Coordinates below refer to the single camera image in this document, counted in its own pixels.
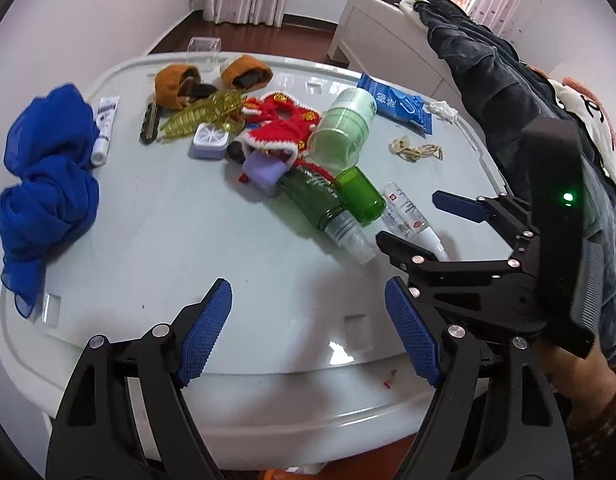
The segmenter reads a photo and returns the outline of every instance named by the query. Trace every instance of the glass cup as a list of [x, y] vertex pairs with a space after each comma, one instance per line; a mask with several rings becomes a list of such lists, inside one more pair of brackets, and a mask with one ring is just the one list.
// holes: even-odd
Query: glass cup
[[195, 36], [188, 43], [185, 62], [196, 65], [199, 72], [212, 72], [219, 65], [220, 52], [221, 38]]

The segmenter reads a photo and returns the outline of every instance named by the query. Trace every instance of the blue wet wipes package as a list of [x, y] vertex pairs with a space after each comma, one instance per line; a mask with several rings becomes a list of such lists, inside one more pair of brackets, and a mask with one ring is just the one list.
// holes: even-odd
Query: blue wet wipes package
[[432, 135], [432, 114], [424, 110], [425, 101], [417, 95], [407, 95], [389, 85], [361, 74], [358, 88], [370, 92], [377, 102], [377, 112], [399, 123], [415, 124], [426, 135]]

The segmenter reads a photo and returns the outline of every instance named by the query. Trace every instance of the red knit ornament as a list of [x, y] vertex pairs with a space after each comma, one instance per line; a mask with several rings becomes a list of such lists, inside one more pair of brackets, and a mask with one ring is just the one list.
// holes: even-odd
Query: red knit ornament
[[246, 155], [253, 150], [286, 152], [288, 167], [308, 145], [308, 138], [321, 116], [314, 110], [302, 107], [283, 92], [274, 92], [258, 100], [246, 99], [243, 106], [246, 122], [264, 123], [258, 128], [244, 130], [238, 139]]

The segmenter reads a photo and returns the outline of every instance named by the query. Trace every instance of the dark gray clothing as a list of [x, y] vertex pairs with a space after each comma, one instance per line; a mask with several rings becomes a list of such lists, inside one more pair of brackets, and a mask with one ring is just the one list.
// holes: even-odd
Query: dark gray clothing
[[601, 348], [616, 364], [616, 188], [604, 176], [585, 126], [559, 106], [552, 85], [521, 63], [510, 44], [472, 22], [455, 4], [427, 0], [413, 7], [428, 27], [428, 43], [448, 64], [466, 110], [483, 128], [488, 150], [516, 196], [532, 198], [521, 130], [539, 116], [577, 122], [588, 193], [584, 236], [605, 249]]

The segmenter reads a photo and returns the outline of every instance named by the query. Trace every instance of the small white bottle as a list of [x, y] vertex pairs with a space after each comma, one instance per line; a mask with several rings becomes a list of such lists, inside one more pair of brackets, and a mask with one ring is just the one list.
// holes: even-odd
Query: small white bottle
[[386, 201], [383, 218], [394, 234], [434, 253], [440, 262], [450, 259], [429, 222], [399, 186], [390, 182], [383, 190], [383, 197]]

